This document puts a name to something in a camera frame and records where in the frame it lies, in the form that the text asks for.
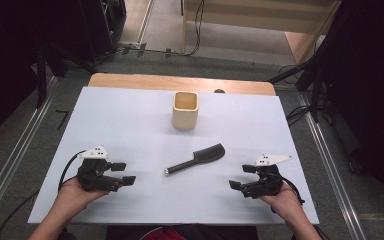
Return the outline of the dark brown comb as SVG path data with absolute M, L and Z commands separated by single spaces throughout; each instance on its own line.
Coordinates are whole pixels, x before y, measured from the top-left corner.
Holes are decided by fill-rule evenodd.
M 225 148 L 221 143 L 218 143 L 211 147 L 195 151 L 191 160 L 166 168 L 164 174 L 168 176 L 195 165 L 214 162 L 224 155 Z

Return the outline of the wooden table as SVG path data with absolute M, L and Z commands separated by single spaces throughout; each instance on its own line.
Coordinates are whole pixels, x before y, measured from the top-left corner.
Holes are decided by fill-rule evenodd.
M 93 74 L 90 87 L 112 87 L 169 91 L 216 92 L 275 96 L 274 86 L 267 82 L 209 79 L 146 74 Z

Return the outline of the white board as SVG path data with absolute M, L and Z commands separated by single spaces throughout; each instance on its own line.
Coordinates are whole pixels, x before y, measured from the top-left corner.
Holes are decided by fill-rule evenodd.
M 75 217 L 90 224 L 279 224 L 281 218 L 259 199 L 246 198 L 229 181 L 254 182 L 242 166 L 262 154 L 291 155 L 279 164 L 304 199 L 311 223 L 319 219 L 303 169 L 276 96 L 202 93 L 198 120 L 190 131 L 172 125 L 173 92 L 85 87 L 67 124 L 29 217 L 39 223 L 48 213 L 62 175 L 72 177 L 81 162 L 74 154 L 102 145 L 112 162 L 135 176 Z M 166 176 L 168 167 L 193 158 L 195 151 L 221 143 L 225 155 Z

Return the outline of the beige square cup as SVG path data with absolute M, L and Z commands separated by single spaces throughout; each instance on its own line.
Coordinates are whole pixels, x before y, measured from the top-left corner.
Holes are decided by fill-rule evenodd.
M 174 94 L 172 124 L 178 129 L 193 129 L 199 111 L 199 97 L 195 92 L 179 91 Z

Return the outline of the person's red and black clothing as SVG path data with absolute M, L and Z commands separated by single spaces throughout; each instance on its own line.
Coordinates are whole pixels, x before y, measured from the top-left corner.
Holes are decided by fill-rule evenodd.
M 110 226 L 106 240 L 258 240 L 254 226 Z

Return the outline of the person's left hand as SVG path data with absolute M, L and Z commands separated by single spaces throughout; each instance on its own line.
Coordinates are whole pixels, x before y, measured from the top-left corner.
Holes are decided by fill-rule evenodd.
M 58 192 L 57 206 L 63 216 L 71 219 L 87 208 L 93 201 L 108 195 L 107 191 L 85 191 L 76 178 L 66 181 Z

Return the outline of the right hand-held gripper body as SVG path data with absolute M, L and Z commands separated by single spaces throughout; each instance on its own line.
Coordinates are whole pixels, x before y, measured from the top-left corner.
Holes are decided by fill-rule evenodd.
M 283 185 L 283 177 L 279 172 L 278 164 L 292 159 L 291 155 L 262 154 L 253 165 L 257 167 L 257 171 L 252 173 L 257 174 L 259 180 L 242 184 L 243 195 L 253 199 L 260 196 L 277 195 Z

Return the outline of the black equipment cabinet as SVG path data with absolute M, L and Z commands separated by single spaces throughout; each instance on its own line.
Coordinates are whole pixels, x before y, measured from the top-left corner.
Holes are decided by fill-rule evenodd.
M 80 0 L 92 49 L 92 58 L 118 48 L 127 11 L 124 0 Z

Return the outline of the black metal stand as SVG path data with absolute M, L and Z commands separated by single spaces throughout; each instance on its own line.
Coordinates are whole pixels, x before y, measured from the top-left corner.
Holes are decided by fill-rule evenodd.
M 319 68 L 321 55 L 315 53 L 305 62 L 295 65 L 293 68 L 280 73 L 279 75 L 268 80 L 268 83 L 276 84 L 297 73 L 300 73 L 298 81 L 295 83 L 295 88 L 298 92 L 307 90 L 312 86 L 312 94 L 310 104 L 306 107 L 313 120 L 318 123 L 318 102 L 322 89 L 323 71 Z
M 63 58 L 67 58 L 77 64 L 80 68 L 85 69 L 91 74 L 95 74 L 98 70 L 95 67 L 89 65 L 85 60 L 70 53 L 60 45 L 52 42 L 42 43 L 37 50 L 37 91 L 38 98 L 36 108 L 39 109 L 44 105 L 45 100 L 48 97 L 47 84 L 46 84 L 46 67 L 48 65 L 51 71 L 56 76 L 65 77 L 67 73 L 67 67 L 63 62 Z

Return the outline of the metal floor rail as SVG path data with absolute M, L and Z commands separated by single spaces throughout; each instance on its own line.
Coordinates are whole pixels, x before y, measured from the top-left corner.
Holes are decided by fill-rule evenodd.
M 305 112 L 292 129 L 325 239 L 367 240 L 320 124 Z
M 21 163 L 26 150 L 28 149 L 30 142 L 33 140 L 37 129 L 39 128 L 43 118 L 45 117 L 49 106 L 54 98 L 54 92 L 59 85 L 59 78 L 53 76 L 46 83 L 46 90 L 48 91 L 48 96 L 45 98 L 43 104 L 35 109 L 30 117 L 25 129 L 23 130 L 21 136 L 19 137 L 16 145 L 12 149 L 10 155 L 8 156 L 5 164 L 0 170 L 0 200 L 2 199 L 6 189 L 9 186 L 9 183 L 14 176 L 19 164 Z

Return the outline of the person's right hand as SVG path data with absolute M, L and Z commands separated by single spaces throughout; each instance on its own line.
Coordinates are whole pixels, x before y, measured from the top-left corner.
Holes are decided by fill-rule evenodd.
M 297 225 L 304 216 L 301 204 L 292 188 L 284 183 L 275 196 L 260 196 L 287 224 Z

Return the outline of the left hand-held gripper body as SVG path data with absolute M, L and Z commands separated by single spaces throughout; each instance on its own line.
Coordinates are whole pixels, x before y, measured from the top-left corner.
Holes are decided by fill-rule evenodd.
M 108 153 L 103 146 L 83 151 L 77 157 L 82 159 L 82 164 L 76 177 L 85 191 L 117 192 L 122 186 L 122 179 L 104 175 L 107 170 L 111 170 L 113 163 L 107 161 Z

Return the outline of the light wooden furniture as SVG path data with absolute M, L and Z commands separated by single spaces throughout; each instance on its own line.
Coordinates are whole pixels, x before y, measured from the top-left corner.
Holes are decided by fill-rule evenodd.
M 342 0 L 181 0 L 181 52 L 187 22 L 195 19 L 201 2 L 205 23 L 283 31 L 295 62 L 301 64 L 329 31 Z

